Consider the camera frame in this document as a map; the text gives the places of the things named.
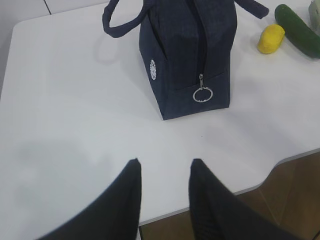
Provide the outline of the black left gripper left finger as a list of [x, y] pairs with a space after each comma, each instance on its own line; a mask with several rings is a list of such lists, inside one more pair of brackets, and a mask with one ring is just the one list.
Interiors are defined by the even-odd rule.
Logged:
[[90, 205], [41, 240], [135, 240], [142, 199], [142, 168], [129, 160], [111, 185]]

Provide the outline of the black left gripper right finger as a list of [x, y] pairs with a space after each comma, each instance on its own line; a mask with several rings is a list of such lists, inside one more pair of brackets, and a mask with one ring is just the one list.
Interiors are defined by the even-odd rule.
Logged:
[[241, 202], [199, 158], [192, 161], [189, 212], [197, 240], [295, 240]]

